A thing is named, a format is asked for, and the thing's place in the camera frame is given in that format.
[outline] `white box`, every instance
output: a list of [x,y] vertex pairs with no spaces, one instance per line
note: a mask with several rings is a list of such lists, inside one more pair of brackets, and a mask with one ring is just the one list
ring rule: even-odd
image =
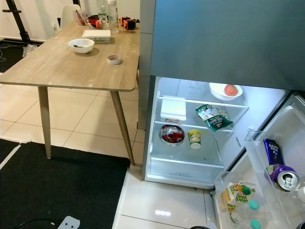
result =
[[179,123],[186,120],[186,104],[184,101],[162,99],[161,121],[167,123]]
[[84,30],[82,37],[93,40],[96,44],[109,44],[111,41],[110,30]]

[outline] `red food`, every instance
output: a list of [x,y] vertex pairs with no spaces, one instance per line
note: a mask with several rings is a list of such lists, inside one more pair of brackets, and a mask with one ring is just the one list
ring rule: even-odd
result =
[[162,138],[169,143],[179,143],[184,139],[184,136],[180,133],[172,133],[168,135],[163,135]]
[[227,86],[224,88],[224,93],[228,96],[236,96],[238,93],[238,90],[234,85],[227,84]]

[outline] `wooden table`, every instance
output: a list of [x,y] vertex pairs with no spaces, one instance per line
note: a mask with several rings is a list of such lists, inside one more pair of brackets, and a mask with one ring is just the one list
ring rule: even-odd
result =
[[[68,42],[81,38],[87,26],[75,23],[62,29],[8,69],[0,83],[37,86],[41,110],[41,122],[47,158],[51,158],[51,129],[47,87],[106,90],[112,101],[120,129],[132,165],[134,159],[119,91],[130,92],[135,87],[139,62],[139,28],[112,34],[110,44],[95,44],[91,52],[75,53]],[[122,63],[111,65],[107,56],[120,55]]]

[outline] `white wall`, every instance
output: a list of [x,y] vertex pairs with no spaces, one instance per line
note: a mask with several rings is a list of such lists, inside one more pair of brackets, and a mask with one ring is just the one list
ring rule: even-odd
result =
[[[12,13],[4,13],[2,9],[8,9],[5,0],[0,0],[0,37],[19,38],[19,29]],[[97,14],[96,0],[81,0],[81,8],[88,15]],[[61,17],[61,9],[64,4],[72,4],[72,0],[15,0],[25,30],[31,40],[45,41],[53,35],[51,23],[56,23]],[[118,14],[131,18],[140,18],[140,0],[117,0]]]

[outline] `refrigerator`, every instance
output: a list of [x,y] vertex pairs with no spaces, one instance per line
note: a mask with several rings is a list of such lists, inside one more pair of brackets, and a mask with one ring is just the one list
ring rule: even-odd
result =
[[[286,165],[305,176],[305,1],[155,3],[151,60],[140,55],[140,63],[150,62],[143,180],[210,189],[221,229],[234,228],[221,192],[230,182],[252,182],[265,211],[262,228],[295,229],[305,216],[265,176],[263,140],[274,139]],[[210,83],[243,93],[219,99]],[[214,132],[196,113],[202,104],[218,106],[233,123]],[[166,124],[184,131],[180,145],[162,142]],[[189,144],[192,129],[201,132],[198,149]]]
[[[234,228],[228,209],[220,208],[224,188],[229,182],[251,182],[256,184],[256,198],[265,211],[262,228],[294,229],[305,221],[305,215],[289,214],[291,209],[282,202],[287,193],[276,189],[265,175],[269,164],[263,140],[274,139],[285,164],[305,176],[305,99],[301,92],[291,90],[241,88],[241,96],[223,101],[211,93],[208,82],[151,76],[143,180],[211,189],[221,229]],[[164,117],[164,104],[171,104],[171,110],[180,104],[175,118]],[[185,104],[185,114],[179,112],[181,104]],[[202,104],[223,108],[233,123],[214,132],[196,113]],[[169,146],[160,139],[159,131],[167,124],[185,132],[180,145]],[[192,129],[201,131],[199,149],[190,148],[187,132]]]

